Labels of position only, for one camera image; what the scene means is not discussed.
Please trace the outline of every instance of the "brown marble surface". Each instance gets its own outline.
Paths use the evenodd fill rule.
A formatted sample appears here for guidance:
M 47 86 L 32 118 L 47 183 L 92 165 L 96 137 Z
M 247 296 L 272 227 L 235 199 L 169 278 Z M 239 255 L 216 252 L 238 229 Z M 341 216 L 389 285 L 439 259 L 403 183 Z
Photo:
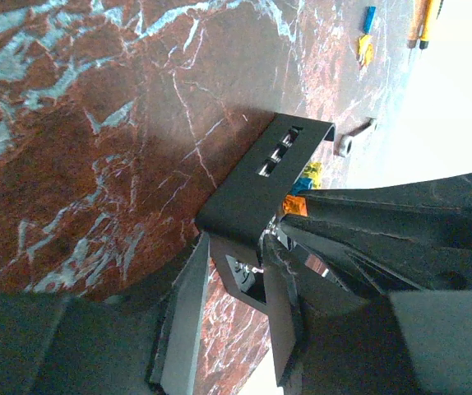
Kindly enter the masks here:
M 0 291 L 100 300 L 161 267 L 275 111 L 390 124 L 413 9 L 375 2 L 359 70 L 370 4 L 0 0 Z M 315 158 L 341 186 L 347 161 Z M 196 393 L 237 393 L 267 338 L 212 270 Z

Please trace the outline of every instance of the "yellow handle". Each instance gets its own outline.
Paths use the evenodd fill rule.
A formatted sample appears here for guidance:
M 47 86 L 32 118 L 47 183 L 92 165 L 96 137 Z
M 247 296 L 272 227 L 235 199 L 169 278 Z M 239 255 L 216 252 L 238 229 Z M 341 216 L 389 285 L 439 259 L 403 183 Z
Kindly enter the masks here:
M 430 0 L 428 10 L 426 11 L 426 17 L 424 18 L 423 33 L 420 36 L 421 41 L 430 40 L 433 22 L 437 19 L 440 4 L 441 0 Z

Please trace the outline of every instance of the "marble table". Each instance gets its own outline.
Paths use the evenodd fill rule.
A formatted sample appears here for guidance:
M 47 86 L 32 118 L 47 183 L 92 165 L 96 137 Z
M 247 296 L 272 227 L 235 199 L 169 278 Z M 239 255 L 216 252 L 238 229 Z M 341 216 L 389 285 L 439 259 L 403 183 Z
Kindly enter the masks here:
M 391 124 L 413 9 L 354 0 L 0 0 L 0 291 L 102 300 L 172 258 L 274 112 Z M 324 143 L 324 185 L 347 160 Z M 196 393 L 237 393 L 266 317 L 211 266 Z

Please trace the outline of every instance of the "yellow screwdriver handle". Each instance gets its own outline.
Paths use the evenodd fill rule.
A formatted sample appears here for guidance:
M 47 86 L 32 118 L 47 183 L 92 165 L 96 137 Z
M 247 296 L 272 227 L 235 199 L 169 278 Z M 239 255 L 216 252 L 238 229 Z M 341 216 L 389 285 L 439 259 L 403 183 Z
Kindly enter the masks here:
M 420 48 L 426 49 L 430 40 L 430 33 L 432 32 L 433 23 L 437 19 L 439 12 L 439 6 L 441 0 L 429 0 L 428 10 L 426 11 L 426 17 L 423 23 L 423 33 L 420 36 Z

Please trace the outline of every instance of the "orange block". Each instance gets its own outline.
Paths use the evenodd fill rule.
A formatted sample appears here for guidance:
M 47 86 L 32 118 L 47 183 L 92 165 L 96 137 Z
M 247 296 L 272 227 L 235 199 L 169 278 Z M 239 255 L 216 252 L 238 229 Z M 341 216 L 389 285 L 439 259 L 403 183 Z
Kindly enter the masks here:
M 305 197 L 287 195 L 284 199 L 285 214 L 296 214 L 297 216 L 308 216 L 308 206 Z

